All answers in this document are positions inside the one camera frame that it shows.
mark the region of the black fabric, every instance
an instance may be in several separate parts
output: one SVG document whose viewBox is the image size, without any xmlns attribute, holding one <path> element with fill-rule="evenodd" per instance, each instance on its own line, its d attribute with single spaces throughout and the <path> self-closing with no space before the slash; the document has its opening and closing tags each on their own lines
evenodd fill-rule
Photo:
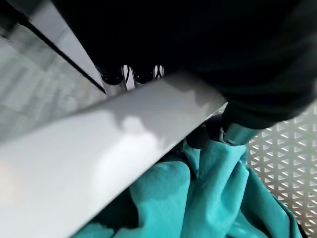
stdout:
<svg viewBox="0 0 317 238">
<path fill-rule="evenodd" d="M 187 144 L 194 149 L 203 149 L 209 142 L 209 135 L 206 126 L 200 125 L 186 136 Z"/>
<path fill-rule="evenodd" d="M 138 227 L 138 210 L 131 198 L 130 188 L 124 190 L 107 207 L 105 207 L 92 222 L 98 222 L 116 232 L 122 227 Z"/>
<path fill-rule="evenodd" d="M 0 34 L 4 38 L 9 38 L 17 23 L 25 24 L 27 17 L 16 10 L 6 0 L 0 0 Z"/>
<path fill-rule="evenodd" d="M 98 67 L 184 68 L 229 101 L 224 118 L 261 129 L 316 97 L 316 0 L 54 0 Z"/>
</svg>

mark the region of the teal cloth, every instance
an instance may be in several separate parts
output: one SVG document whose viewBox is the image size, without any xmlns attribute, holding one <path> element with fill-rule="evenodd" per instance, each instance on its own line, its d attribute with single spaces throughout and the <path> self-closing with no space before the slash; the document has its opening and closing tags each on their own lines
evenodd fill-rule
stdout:
<svg viewBox="0 0 317 238">
<path fill-rule="evenodd" d="M 245 146 L 210 141 L 183 147 L 195 178 L 180 158 L 156 164 L 130 186 L 137 227 L 91 222 L 76 238 L 301 238 L 293 214 L 246 166 Z M 108 218 L 132 215 L 119 199 Z"/>
</svg>

